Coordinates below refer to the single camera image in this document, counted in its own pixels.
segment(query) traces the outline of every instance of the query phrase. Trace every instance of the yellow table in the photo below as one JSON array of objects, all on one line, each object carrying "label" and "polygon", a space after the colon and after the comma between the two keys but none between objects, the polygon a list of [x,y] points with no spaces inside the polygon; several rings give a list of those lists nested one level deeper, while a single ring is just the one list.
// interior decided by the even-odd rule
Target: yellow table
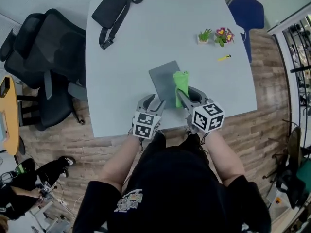
[{"label": "yellow table", "polygon": [[3,141],[3,147],[10,155],[15,155],[19,147],[19,121],[17,95],[14,81],[11,76],[6,75],[10,79],[10,88],[4,98],[0,98],[0,111],[4,115],[4,125],[6,125],[8,136]]}]

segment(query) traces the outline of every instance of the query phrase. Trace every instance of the white table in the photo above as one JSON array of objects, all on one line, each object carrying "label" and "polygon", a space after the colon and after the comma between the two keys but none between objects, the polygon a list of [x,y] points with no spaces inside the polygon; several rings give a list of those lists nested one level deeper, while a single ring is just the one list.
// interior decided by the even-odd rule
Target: white table
[{"label": "white table", "polygon": [[[91,15],[86,30],[86,83],[95,137],[127,134],[137,102],[156,89],[148,70],[176,60],[190,73],[189,85],[202,90],[226,117],[257,109],[253,77],[239,30],[224,0],[144,0],[131,4],[114,44],[98,43],[101,26]],[[235,44],[197,44],[205,28],[229,27]],[[230,59],[217,59],[231,54]],[[183,109],[165,110],[161,128],[186,124]]]}]

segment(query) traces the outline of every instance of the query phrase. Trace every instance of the yellow marker pen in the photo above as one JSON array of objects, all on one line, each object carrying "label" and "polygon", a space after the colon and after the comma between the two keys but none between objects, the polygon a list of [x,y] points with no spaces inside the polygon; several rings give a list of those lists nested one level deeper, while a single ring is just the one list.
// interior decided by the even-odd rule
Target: yellow marker pen
[{"label": "yellow marker pen", "polygon": [[220,59],[218,59],[218,61],[222,61],[222,60],[229,59],[229,58],[231,58],[231,55],[227,55],[227,56],[225,56],[223,58],[220,58]]}]

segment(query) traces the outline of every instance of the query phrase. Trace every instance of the printed graphic on shirt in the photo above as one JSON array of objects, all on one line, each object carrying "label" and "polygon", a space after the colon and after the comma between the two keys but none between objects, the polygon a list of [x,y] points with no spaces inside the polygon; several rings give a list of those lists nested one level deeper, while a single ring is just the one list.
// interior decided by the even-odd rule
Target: printed graphic on shirt
[{"label": "printed graphic on shirt", "polygon": [[5,207],[0,207],[0,213],[5,213],[7,211],[8,208],[12,208],[13,210],[13,207],[11,205],[11,203],[8,203]]},{"label": "printed graphic on shirt", "polygon": [[127,212],[129,209],[137,209],[138,203],[142,201],[142,189],[136,189],[123,195],[117,203],[114,212]]},{"label": "printed graphic on shirt", "polygon": [[246,223],[243,223],[241,233],[257,233],[257,232],[251,231],[249,229],[249,226]]}]

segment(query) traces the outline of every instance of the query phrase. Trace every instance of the small succulent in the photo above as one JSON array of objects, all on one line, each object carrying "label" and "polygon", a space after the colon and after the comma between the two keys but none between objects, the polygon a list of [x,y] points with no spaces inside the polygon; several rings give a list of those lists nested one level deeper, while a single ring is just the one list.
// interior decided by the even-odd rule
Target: small succulent
[{"label": "small succulent", "polygon": [[204,32],[199,34],[199,40],[202,42],[207,42],[210,35],[212,34],[212,29],[205,29]]}]

